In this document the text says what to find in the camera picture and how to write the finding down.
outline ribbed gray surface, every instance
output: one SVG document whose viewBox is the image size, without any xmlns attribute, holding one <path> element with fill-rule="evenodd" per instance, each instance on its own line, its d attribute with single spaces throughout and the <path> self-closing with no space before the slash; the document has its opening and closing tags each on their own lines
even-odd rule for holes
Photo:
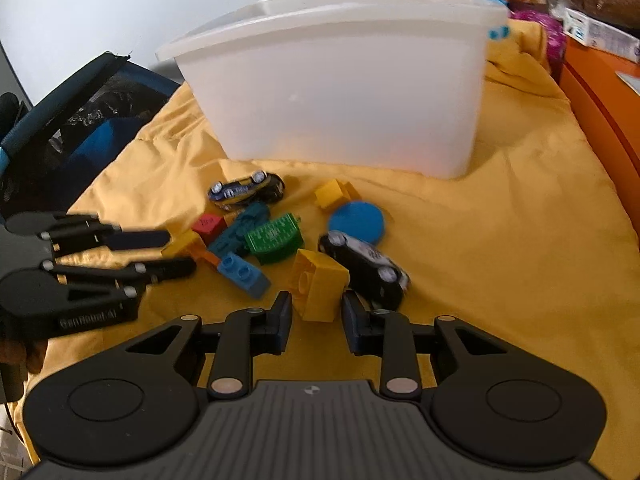
<svg viewBox="0 0 640 480">
<path fill-rule="evenodd" d="M 602 477 L 578 463 L 540 473 L 508 472 L 479 465 L 444 446 L 415 406 L 380 399 L 366 381 L 261 381 L 245 399 L 210 404 L 193 433 L 164 456 L 103 472 L 72 471 L 43 463 L 26 478 L 595 480 Z"/>
</svg>

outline plastic storage bin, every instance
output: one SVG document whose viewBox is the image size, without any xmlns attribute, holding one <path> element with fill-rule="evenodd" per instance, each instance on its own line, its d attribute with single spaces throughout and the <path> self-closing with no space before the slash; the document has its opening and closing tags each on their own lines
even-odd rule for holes
<svg viewBox="0 0 640 480">
<path fill-rule="evenodd" d="M 452 178 L 473 146 L 493 0 L 262 0 L 159 49 L 230 158 Z"/>
</svg>

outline blue round lid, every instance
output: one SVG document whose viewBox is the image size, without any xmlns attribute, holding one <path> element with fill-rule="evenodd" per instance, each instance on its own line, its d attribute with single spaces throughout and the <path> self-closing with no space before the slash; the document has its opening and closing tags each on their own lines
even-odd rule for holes
<svg viewBox="0 0 640 480">
<path fill-rule="evenodd" d="M 329 231 L 342 231 L 368 244 L 376 245 L 385 233 L 385 219 L 379 208 L 356 200 L 339 207 L 329 218 Z"/>
</svg>

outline red toy block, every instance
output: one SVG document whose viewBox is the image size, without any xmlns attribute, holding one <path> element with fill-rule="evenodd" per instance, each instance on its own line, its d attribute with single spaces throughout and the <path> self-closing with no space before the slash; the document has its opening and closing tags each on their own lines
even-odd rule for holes
<svg viewBox="0 0 640 480">
<path fill-rule="evenodd" d="M 220 233 L 226 229 L 226 222 L 222 216 L 204 213 L 191 226 L 191 230 L 198 233 L 205 245 L 209 245 L 213 240 L 220 236 Z"/>
</svg>

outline green block with ruler markings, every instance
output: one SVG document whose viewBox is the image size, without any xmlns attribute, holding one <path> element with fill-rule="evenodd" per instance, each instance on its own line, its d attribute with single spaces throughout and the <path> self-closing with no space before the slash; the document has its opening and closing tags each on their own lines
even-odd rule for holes
<svg viewBox="0 0 640 480">
<path fill-rule="evenodd" d="M 292 213 L 255 228 L 244 235 L 244 240 L 261 265 L 284 260 L 305 246 L 298 221 Z"/>
</svg>

